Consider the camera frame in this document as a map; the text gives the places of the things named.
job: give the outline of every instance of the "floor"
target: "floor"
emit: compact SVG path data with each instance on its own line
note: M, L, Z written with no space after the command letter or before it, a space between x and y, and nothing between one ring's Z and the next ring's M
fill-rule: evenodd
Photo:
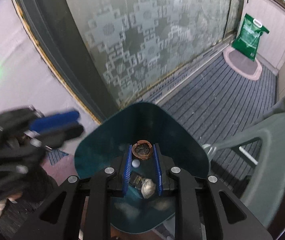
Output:
M232 70L221 54L162 107L202 145L242 131L275 99L276 76L268 68L263 66L259 80L251 81ZM257 157L260 145L255 142L245 149ZM252 168L230 150L219 152L211 167L212 174L242 195Z

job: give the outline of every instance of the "gray chair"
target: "gray chair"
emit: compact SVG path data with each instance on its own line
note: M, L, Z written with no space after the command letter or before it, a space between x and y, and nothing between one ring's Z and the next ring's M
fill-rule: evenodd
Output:
M262 141L258 160L242 146ZM230 148L251 167L252 178L241 201L276 239L285 230L285 113L271 117L221 142L203 145L212 160L219 150Z

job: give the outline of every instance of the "green bag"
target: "green bag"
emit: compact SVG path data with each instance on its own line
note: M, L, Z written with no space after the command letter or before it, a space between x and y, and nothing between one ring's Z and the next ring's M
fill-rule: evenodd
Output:
M258 20L246 14L240 34L233 42L232 47L252 61L255 61L260 36L262 36L264 32L268 34L269 30Z

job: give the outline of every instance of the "black metal bracket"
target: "black metal bracket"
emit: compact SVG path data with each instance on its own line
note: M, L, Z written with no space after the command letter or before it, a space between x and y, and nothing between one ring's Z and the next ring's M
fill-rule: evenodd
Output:
M163 195L176 197L176 240L201 240L204 223L208 240L272 240L268 231L246 206L215 176L201 179L175 167L160 153ZM117 157L111 167L92 178L69 177L15 234L13 240L77 240L85 197L89 197L83 240L110 239L110 197L123 197L124 161Z

